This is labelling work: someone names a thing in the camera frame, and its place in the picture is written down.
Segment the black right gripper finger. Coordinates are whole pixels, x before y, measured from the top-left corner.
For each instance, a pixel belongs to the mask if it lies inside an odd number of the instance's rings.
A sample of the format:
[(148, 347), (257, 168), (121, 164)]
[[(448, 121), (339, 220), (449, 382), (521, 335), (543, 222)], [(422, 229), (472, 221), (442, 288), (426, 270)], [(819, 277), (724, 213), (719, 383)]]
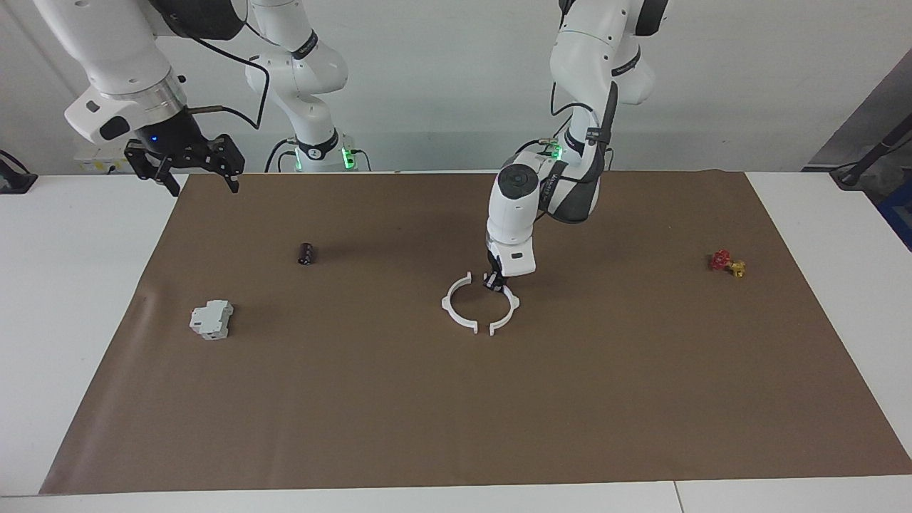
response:
[(240, 176), (244, 172), (245, 159), (241, 150), (228, 134), (216, 138), (216, 173), (222, 176), (232, 194), (240, 190)]
[(149, 152), (141, 142), (127, 142), (125, 158), (140, 180), (151, 180), (162, 185), (170, 195), (180, 194), (180, 185), (172, 174), (172, 156), (157, 157), (157, 163), (150, 160)]

